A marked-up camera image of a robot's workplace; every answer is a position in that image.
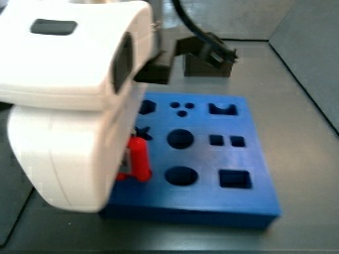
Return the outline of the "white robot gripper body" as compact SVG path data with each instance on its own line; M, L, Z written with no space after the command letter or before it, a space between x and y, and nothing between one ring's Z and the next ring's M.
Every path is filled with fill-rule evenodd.
M56 208L108 201L154 50L144 1L10 0L0 14L0 101L24 173Z

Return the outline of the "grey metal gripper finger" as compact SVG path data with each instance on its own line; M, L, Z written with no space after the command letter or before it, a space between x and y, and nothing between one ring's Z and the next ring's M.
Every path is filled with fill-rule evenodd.
M130 174L130 173L131 173L130 149L126 149L126 151L124 151L119 171L120 171L123 174Z

